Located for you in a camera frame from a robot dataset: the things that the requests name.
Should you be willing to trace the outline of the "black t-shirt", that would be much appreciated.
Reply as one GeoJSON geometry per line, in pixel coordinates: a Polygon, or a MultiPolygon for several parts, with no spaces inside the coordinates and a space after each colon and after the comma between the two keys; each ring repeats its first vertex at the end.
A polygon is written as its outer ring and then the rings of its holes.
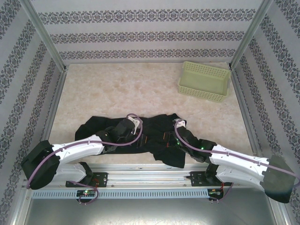
{"type": "MultiPolygon", "coordinates": [[[[148,137],[147,142],[143,144],[141,148],[136,148],[138,141],[131,144],[134,150],[131,151],[132,154],[142,154],[149,152],[153,155],[156,161],[161,161],[166,165],[184,168],[185,166],[185,155],[183,150],[179,149],[177,141],[174,137],[174,120],[178,119],[177,114],[166,115],[161,114],[151,118],[143,118],[142,124],[142,135],[148,137]],[[164,132],[171,132],[170,141],[174,142],[173,148],[166,148],[165,143],[169,140],[164,140],[164,132]]],[[[75,133],[75,140],[81,140],[95,135],[96,132],[105,130],[108,127],[115,127],[124,118],[106,118],[106,117],[91,117],[85,124],[82,124],[75,133]]]]}

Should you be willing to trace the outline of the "pale green plastic basket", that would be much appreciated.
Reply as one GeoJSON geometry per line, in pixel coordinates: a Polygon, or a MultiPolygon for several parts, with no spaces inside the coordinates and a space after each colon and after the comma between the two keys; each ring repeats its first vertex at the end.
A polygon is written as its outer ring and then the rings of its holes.
{"type": "Polygon", "coordinates": [[[228,96],[230,76],[228,69],[185,61],[178,92],[220,103],[228,96]]]}

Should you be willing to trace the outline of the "grey sheet metal panel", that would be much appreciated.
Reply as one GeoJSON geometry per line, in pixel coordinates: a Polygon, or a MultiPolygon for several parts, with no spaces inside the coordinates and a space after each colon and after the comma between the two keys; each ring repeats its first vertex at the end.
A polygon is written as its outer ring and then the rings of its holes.
{"type": "Polygon", "coordinates": [[[282,203],[251,188],[234,188],[219,202],[205,198],[39,199],[22,191],[12,225],[296,225],[282,203]]]}

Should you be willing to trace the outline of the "aluminium mounting rail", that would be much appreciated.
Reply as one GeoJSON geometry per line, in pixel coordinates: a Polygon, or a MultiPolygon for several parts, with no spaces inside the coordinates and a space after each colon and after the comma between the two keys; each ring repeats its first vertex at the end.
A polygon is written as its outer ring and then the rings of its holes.
{"type": "MultiPolygon", "coordinates": [[[[173,183],[182,183],[185,181],[190,181],[186,177],[190,175],[190,172],[184,172],[183,170],[173,170],[169,168],[164,171],[123,171],[117,175],[112,175],[108,173],[108,182],[119,183],[124,185],[157,185],[158,183],[165,183],[171,185],[173,183]]],[[[224,182],[231,182],[232,184],[241,184],[244,186],[255,187],[258,189],[262,188],[263,184],[266,184],[272,178],[274,178],[275,170],[269,165],[249,165],[245,166],[244,169],[238,170],[229,166],[224,165],[208,165],[206,170],[209,174],[214,174],[216,177],[224,182]]],[[[55,183],[65,183],[67,188],[96,188],[92,186],[76,185],[67,181],[57,181],[51,182],[48,185],[54,185],[55,183]]]]}

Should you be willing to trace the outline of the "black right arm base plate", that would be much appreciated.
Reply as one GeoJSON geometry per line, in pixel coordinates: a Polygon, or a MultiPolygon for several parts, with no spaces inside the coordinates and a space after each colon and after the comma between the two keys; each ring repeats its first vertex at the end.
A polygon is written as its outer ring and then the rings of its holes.
{"type": "Polygon", "coordinates": [[[216,175],[204,171],[192,171],[186,178],[190,179],[193,187],[229,187],[232,184],[231,182],[221,181],[216,175]]]}

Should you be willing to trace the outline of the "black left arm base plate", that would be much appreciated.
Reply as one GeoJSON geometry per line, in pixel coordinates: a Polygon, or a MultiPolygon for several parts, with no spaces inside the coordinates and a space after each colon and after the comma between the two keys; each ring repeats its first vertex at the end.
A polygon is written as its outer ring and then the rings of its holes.
{"type": "Polygon", "coordinates": [[[106,172],[95,172],[93,175],[86,175],[78,183],[92,186],[95,188],[105,188],[107,186],[108,173],[106,172]]]}

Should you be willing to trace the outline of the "aluminium side rail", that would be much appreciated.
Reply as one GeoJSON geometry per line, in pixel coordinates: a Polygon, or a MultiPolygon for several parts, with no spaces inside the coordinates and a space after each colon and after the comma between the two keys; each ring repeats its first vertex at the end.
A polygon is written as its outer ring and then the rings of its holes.
{"type": "Polygon", "coordinates": [[[263,128],[260,124],[259,115],[256,111],[247,81],[244,76],[239,76],[238,72],[232,69],[232,83],[237,95],[252,153],[255,156],[269,158],[270,150],[263,134],[263,128]]]}
{"type": "Polygon", "coordinates": [[[42,125],[42,127],[36,129],[36,134],[31,148],[34,148],[43,140],[48,140],[50,137],[68,69],[69,66],[66,66],[64,71],[60,73],[53,87],[53,91],[51,91],[50,94],[46,96],[45,105],[42,109],[42,115],[38,121],[38,125],[42,125]]]}

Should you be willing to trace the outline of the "aluminium frame post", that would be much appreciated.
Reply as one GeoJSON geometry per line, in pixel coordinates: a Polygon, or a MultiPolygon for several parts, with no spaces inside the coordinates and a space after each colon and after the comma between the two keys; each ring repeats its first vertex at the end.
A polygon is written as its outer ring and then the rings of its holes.
{"type": "Polygon", "coordinates": [[[41,40],[44,42],[54,62],[58,66],[59,71],[65,72],[67,66],[63,62],[62,57],[60,56],[57,48],[54,45],[54,42],[50,37],[50,34],[46,30],[42,20],[40,19],[37,11],[35,10],[33,4],[31,3],[31,0],[19,0],[19,2],[21,6],[24,8],[24,11],[26,12],[27,16],[31,20],[32,24],[34,25],[41,40]]]}
{"type": "Polygon", "coordinates": [[[251,21],[247,31],[245,32],[244,37],[242,38],[241,43],[239,44],[231,62],[229,63],[229,67],[231,70],[233,70],[237,66],[239,60],[241,59],[248,44],[250,43],[256,30],[258,29],[259,24],[261,23],[262,19],[265,17],[273,1],[274,0],[262,0],[257,12],[253,17],[253,20],[251,21]]]}

